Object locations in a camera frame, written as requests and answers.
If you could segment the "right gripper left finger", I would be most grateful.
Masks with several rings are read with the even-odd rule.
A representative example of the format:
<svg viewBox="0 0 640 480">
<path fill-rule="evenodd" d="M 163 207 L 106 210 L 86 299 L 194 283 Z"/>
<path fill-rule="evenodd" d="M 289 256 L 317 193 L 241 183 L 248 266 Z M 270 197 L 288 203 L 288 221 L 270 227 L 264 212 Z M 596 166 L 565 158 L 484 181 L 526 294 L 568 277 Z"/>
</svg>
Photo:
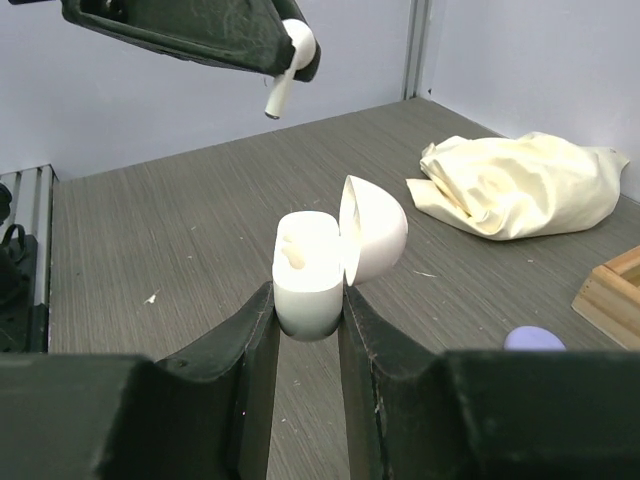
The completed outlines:
<svg viewBox="0 0 640 480">
<path fill-rule="evenodd" d="M 263 284 L 174 354 L 3 354 L 5 479 L 262 479 L 279 327 Z"/>
</svg>

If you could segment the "purple earbud charging case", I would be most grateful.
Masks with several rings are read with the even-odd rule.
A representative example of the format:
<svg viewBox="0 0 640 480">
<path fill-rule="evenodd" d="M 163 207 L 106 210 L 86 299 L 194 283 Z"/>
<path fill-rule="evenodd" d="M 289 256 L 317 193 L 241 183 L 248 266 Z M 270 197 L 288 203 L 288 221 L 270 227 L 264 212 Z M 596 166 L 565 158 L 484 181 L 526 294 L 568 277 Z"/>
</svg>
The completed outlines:
<svg viewBox="0 0 640 480">
<path fill-rule="evenodd" d="M 565 351 L 565 344 L 552 332 L 536 326 L 513 329 L 505 338 L 507 351 Z"/>
</svg>

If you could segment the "white earbud charging case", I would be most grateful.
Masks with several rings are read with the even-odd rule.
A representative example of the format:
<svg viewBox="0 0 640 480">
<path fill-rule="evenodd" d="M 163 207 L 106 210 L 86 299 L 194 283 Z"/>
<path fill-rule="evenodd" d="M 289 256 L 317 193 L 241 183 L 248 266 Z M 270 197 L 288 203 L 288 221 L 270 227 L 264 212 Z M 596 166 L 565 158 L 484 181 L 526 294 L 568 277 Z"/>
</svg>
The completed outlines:
<svg viewBox="0 0 640 480">
<path fill-rule="evenodd" d="M 401 258 L 407 237 L 400 203 L 353 175 L 345 179 L 338 216 L 315 210 L 283 216 L 272 261 L 281 330 L 301 342 L 331 336 L 342 315 L 343 287 L 384 275 Z"/>
</svg>

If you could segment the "cream cloth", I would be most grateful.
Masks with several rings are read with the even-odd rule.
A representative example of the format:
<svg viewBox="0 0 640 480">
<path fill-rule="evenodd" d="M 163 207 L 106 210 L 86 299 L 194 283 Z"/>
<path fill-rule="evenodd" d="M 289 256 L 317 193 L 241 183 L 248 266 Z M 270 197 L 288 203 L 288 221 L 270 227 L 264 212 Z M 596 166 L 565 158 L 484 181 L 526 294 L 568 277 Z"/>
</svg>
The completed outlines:
<svg viewBox="0 0 640 480">
<path fill-rule="evenodd" d="M 453 136 L 422 152 L 406 184 L 421 212 L 493 240 L 593 228 L 615 209 L 628 158 L 609 147 L 532 132 L 517 139 Z"/>
</svg>

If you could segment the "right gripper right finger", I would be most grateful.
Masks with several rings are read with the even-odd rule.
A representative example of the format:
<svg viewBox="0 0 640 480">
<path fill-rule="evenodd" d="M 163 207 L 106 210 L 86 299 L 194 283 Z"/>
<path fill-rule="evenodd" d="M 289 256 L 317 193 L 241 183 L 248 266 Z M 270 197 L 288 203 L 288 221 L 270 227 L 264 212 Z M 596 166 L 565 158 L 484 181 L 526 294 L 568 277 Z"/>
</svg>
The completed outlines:
<svg viewBox="0 0 640 480">
<path fill-rule="evenodd" d="M 344 291 L 354 479 L 635 479 L 635 352 L 433 353 Z"/>
</svg>

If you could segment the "white earbud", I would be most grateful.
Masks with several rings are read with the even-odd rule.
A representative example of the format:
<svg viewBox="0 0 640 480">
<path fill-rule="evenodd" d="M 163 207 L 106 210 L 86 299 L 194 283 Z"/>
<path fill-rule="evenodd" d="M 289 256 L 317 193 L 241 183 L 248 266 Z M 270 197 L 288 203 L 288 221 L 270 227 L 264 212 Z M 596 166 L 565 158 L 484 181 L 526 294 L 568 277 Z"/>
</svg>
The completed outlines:
<svg viewBox="0 0 640 480">
<path fill-rule="evenodd" d="M 294 53 L 285 72 L 274 78 L 265 107 L 265 115 L 274 120 L 278 120 L 282 116 L 295 74 L 312 62 L 317 49 L 315 36 L 304 21 L 286 19 L 283 21 L 283 26 L 290 37 Z"/>
</svg>

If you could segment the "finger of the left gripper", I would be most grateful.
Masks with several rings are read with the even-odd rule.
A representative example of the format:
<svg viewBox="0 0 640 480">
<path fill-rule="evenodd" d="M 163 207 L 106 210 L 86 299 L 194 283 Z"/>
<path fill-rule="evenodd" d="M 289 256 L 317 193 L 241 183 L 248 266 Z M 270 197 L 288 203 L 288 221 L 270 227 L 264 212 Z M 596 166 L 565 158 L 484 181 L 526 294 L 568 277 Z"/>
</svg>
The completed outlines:
<svg viewBox="0 0 640 480">
<path fill-rule="evenodd" d="M 293 1 L 64 1 L 65 20 L 128 44 L 217 68 L 277 76 L 293 56 Z"/>
<path fill-rule="evenodd" d="M 295 50 L 286 73 L 296 81 L 311 82 L 319 68 L 321 47 L 296 1 L 274 0 L 273 5 Z"/>
</svg>

